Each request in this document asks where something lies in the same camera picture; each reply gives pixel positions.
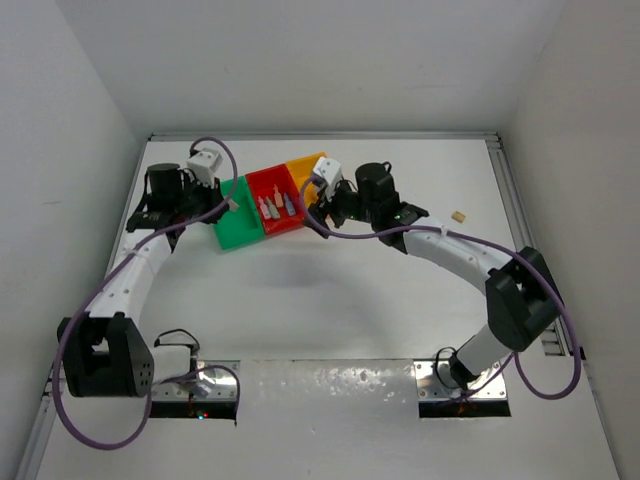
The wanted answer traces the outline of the blue correction tape case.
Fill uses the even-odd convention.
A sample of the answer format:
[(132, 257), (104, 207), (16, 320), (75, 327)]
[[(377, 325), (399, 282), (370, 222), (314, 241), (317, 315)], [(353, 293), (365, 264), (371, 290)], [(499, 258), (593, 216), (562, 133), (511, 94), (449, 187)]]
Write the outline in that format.
[(284, 194), (284, 206), (289, 217), (293, 217), (296, 215), (294, 204), (287, 193)]

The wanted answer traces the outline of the green correction tape case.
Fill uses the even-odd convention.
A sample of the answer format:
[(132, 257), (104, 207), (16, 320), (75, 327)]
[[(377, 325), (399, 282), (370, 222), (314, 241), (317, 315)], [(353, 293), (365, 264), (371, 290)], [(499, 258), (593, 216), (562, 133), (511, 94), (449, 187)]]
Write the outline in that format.
[(269, 197), (267, 197), (266, 198), (266, 203), (267, 203), (271, 218), (273, 220), (279, 220), (281, 218), (281, 216), (280, 216), (278, 208), (273, 203), (273, 201)]

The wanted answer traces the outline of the orange correction tape case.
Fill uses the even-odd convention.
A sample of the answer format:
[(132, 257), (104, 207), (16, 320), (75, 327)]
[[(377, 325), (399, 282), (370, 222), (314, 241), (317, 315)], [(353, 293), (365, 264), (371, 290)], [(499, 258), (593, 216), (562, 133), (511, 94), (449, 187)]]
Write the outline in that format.
[(283, 196), (279, 190), (279, 187), (277, 185), (273, 186), (273, 192), (274, 192), (274, 201), (275, 201), (275, 205), (277, 208), (283, 208), (284, 207), (284, 200), (283, 200)]

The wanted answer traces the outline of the pink correction tape case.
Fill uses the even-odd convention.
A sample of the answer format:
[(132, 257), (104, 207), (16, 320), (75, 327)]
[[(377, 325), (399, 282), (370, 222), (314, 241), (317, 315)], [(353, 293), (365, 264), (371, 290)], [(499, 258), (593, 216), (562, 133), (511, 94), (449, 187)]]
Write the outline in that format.
[(269, 207), (268, 207), (267, 203), (264, 201), (264, 199), (262, 197), (258, 197), (257, 200), (258, 200), (258, 206), (259, 206), (259, 209), (261, 211), (261, 214), (262, 214), (263, 218), (265, 220), (270, 220), (271, 219), (271, 213), (270, 213), (270, 210), (269, 210)]

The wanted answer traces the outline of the grey eraser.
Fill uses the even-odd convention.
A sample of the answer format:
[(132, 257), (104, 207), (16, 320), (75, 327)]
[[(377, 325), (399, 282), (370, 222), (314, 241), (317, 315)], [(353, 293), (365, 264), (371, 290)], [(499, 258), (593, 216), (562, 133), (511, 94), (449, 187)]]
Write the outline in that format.
[(229, 212), (236, 212), (240, 208), (240, 205), (233, 199), (229, 199), (227, 201), (227, 205), (229, 207), (228, 209)]

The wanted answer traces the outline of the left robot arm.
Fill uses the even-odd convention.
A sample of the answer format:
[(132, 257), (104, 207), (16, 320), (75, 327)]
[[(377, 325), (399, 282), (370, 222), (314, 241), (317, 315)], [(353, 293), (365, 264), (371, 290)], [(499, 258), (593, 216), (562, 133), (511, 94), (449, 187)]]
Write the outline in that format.
[(147, 343), (141, 312), (155, 276), (175, 250), (182, 223), (228, 209), (215, 175), (219, 159), (199, 154), (185, 167), (148, 167), (141, 200), (126, 222), (114, 279), (82, 312), (62, 355), (64, 376), (75, 397), (143, 397), (152, 386), (186, 375), (195, 349)]

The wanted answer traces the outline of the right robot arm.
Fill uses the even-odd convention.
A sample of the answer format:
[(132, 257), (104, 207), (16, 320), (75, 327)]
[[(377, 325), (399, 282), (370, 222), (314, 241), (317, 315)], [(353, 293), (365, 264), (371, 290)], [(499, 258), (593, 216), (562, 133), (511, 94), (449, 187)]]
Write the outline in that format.
[(350, 184), (341, 164), (321, 157), (309, 179), (317, 200), (305, 215), (328, 238), (345, 221), (368, 224), (374, 238), (402, 254), (428, 260), (465, 280), (486, 299), (485, 325), (437, 368), (450, 389), (465, 389), (495, 362), (526, 351), (556, 320), (557, 294), (543, 256), (526, 247), (515, 255), (446, 228), (429, 212), (400, 198), (388, 162), (357, 168)]

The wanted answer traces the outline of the green plastic bin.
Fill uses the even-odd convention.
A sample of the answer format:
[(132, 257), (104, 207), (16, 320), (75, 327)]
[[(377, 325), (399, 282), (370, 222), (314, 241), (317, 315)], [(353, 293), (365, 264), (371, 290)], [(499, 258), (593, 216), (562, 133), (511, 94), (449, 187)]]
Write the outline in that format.
[(254, 204), (245, 176), (238, 178), (232, 200), (237, 205), (214, 225), (214, 231), (223, 250), (231, 250), (264, 238), (260, 214)]

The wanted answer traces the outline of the red plastic bin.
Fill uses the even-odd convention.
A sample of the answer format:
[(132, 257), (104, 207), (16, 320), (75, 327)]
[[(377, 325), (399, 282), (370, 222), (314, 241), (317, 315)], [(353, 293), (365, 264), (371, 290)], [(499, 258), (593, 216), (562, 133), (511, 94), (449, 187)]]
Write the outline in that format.
[[(273, 236), (302, 227), (303, 214), (299, 207), (299, 194), (296, 193), (296, 187), (285, 164), (248, 173), (246, 175), (246, 180), (254, 203), (260, 214), (266, 236)], [(272, 218), (270, 220), (265, 220), (263, 218), (258, 206), (257, 198), (262, 197), (266, 202), (266, 198), (269, 197), (275, 204), (273, 192), (274, 185), (279, 187), (283, 200), (285, 193), (289, 195), (296, 209), (295, 216), (289, 217), (284, 206), (283, 208), (278, 208), (281, 216), (279, 220), (273, 220)]]

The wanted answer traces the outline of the yellow plastic bin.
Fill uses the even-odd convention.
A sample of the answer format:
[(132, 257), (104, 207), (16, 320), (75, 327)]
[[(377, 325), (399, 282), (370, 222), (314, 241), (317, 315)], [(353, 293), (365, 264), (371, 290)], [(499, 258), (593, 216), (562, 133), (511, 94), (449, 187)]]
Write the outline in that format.
[[(299, 194), (304, 182), (311, 176), (316, 163), (321, 157), (326, 157), (325, 152), (319, 152), (310, 156), (290, 160), (285, 163), (289, 174), (296, 187), (296, 193)], [(304, 192), (305, 206), (309, 207), (318, 199), (316, 188), (313, 185), (308, 186)]]

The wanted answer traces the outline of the yellow eraser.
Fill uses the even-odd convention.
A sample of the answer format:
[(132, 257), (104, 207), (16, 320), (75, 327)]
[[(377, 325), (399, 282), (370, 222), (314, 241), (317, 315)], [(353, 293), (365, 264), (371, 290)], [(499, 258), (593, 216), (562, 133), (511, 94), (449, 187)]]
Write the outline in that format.
[(456, 222), (458, 222), (458, 223), (462, 224), (462, 223), (465, 221), (466, 216), (465, 216), (463, 213), (456, 211), (456, 212), (453, 212), (453, 213), (452, 213), (451, 218), (452, 218), (454, 221), (456, 221)]

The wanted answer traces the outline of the aluminium frame rail back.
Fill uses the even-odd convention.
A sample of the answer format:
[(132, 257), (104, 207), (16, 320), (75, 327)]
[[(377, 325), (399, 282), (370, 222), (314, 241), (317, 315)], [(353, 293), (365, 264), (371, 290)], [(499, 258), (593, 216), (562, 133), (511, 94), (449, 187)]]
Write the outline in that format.
[(337, 140), (337, 139), (435, 139), (435, 140), (483, 140), (497, 142), (496, 132), (484, 131), (226, 131), (219, 133), (192, 132), (155, 132), (148, 140), (150, 142), (195, 141), (201, 137), (216, 137), (223, 141), (245, 140)]

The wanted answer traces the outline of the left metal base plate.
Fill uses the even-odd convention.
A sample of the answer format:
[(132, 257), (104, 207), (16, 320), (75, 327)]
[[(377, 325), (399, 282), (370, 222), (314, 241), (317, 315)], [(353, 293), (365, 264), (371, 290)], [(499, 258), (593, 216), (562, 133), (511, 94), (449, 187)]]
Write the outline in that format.
[(214, 403), (238, 399), (239, 361), (197, 360), (195, 369), (198, 373), (188, 380), (155, 385), (152, 389), (153, 400)]

